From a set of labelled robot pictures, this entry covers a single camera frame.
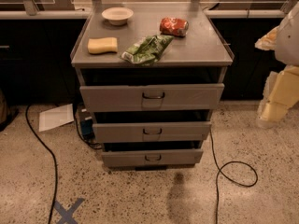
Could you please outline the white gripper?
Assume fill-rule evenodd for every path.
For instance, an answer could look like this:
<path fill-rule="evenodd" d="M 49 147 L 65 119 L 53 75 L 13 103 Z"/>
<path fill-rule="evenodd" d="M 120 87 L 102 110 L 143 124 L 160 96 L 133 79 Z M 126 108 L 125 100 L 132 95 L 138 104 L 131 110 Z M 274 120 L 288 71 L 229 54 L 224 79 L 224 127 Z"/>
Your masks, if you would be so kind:
<path fill-rule="evenodd" d="M 263 99 L 257 110 L 257 126 L 270 129 L 289 109 L 299 102 L 299 67 L 287 65 L 282 71 L 270 72 L 263 88 Z"/>

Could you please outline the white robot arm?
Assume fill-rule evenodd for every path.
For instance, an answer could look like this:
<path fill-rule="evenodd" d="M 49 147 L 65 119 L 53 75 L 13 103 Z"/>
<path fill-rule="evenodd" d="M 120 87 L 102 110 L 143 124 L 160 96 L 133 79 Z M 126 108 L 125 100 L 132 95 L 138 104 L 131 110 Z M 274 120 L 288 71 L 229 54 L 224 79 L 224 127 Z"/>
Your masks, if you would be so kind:
<path fill-rule="evenodd" d="M 255 47 L 273 50 L 275 58 L 285 64 L 278 72 L 271 72 L 263 88 L 258 107 L 257 125 L 272 128 L 299 102 L 299 4 L 256 43 Z"/>

